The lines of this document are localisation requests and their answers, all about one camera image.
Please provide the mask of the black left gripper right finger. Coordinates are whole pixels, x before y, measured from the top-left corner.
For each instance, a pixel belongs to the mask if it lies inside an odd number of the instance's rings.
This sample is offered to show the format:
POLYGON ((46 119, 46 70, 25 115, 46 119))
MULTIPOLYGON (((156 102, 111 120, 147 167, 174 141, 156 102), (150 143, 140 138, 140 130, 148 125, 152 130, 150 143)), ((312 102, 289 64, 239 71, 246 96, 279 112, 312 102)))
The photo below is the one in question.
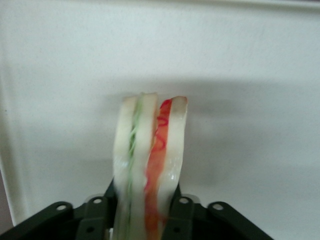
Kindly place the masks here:
POLYGON ((207 207, 183 196, 179 186, 171 199, 163 240, 271 240, 257 225, 229 204, 207 207))

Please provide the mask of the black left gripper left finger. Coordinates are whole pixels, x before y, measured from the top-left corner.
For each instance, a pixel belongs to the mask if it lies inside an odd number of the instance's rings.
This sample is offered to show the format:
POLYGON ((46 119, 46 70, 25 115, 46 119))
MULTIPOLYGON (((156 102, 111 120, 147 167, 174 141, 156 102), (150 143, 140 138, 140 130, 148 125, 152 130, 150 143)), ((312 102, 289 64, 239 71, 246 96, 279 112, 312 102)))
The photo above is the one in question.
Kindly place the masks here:
POLYGON ((74 208, 58 201, 9 230, 11 240, 110 240, 117 208, 112 181, 104 194, 74 208))

